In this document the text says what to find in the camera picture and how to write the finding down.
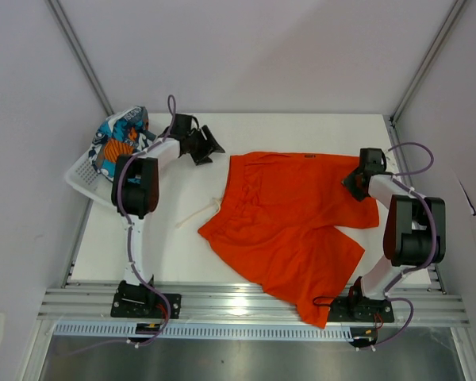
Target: floor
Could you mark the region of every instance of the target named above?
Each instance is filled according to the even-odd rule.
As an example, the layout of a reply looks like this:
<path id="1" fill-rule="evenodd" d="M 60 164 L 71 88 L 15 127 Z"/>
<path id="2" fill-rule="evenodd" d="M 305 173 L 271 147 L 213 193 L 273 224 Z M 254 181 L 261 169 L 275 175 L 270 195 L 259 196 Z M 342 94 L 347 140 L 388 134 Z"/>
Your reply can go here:
<path id="1" fill-rule="evenodd" d="M 382 337 L 392 334 L 384 329 Z M 162 339 L 146 348 L 53 337 L 41 380 L 464 380 L 449 329 L 412 328 L 377 352 L 347 343 Z"/>

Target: plastic laundry basket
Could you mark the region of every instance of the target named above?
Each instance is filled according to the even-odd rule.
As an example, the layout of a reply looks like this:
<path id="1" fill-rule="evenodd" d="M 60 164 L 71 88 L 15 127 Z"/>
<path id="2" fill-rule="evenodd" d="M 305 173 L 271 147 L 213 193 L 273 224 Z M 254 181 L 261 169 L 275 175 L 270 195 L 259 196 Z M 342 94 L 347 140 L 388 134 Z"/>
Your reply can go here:
<path id="1" fill-rule="evenodd" d="M 78 192 L 83 193 L 99 204 L 116 209 L 111 203 L 113 184 L 104 175 L 98 174 L 94 170 L 94 167 L 88 160 L 88 152 L 85 152 L 71 169 L 67 171 L 65 181 Z"/>

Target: red cloth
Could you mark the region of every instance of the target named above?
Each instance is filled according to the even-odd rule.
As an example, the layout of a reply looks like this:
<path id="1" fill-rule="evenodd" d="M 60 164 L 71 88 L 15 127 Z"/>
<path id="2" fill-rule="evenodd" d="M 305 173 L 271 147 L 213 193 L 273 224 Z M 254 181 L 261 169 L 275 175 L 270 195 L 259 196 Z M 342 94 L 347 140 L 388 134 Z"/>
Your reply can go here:
<path id="1" fill-rule="evenodd" d="M 304 153 L 232 156 L 221 211 L 199 233 L 245 279 L 324 328 L 328 307 L 313 299 L 339 295 L 364 252 L 334 225 L 379 225 L 376 201 L 357 202 L 342 185 L 358 162 Z"/>

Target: orange patterned fabric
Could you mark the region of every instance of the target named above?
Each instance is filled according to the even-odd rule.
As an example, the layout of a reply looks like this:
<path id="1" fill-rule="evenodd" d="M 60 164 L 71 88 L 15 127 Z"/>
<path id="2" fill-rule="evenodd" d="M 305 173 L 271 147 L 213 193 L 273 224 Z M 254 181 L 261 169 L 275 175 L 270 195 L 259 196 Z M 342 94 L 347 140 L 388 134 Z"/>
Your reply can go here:
<path id="1" fill-rule="evenodd" d="M 199 233 L 245 279 L 324 328 L 328 307 L 313 299 L 339 295 L 364 252 L 335 225 L 379 225 L 376 201 L 357 202 L 341 183 L 358 162 L 324 154 L 232 156 L 221 211 Z"/>

